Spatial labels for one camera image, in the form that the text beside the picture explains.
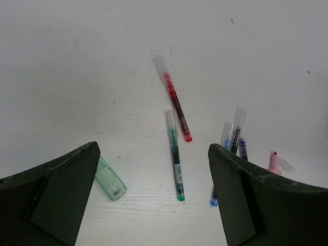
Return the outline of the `green translucent correction tape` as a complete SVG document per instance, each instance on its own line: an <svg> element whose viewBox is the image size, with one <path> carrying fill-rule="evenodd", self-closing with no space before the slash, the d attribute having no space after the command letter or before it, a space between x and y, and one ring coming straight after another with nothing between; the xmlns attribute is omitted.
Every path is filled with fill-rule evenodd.
<svg viewBox="0 0 328 246"><path fill-rule="evenodd" d="M99 158L95 179L111 201L120 200L128 190L123 181L102 156Z"/></svg>

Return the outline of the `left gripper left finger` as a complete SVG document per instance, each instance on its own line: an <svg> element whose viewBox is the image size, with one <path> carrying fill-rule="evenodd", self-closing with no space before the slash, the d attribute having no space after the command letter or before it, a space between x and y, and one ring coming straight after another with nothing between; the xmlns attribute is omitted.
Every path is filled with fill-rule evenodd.
<svg viewBox="0 0 328 246"><path fill-rule="evenodd" d="M100 158L89 142L1 179L1 245L75 245Z"/></svg>

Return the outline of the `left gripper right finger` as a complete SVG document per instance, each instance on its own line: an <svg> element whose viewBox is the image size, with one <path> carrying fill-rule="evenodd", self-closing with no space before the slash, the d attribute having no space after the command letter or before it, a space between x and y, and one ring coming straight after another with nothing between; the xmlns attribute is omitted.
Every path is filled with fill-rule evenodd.
<svg viewBox="0 0 328 246"><path fill-rule="evenodd" d="M218 144L208 152L228 245L327 245L327 189L245 161Z"/></svg>

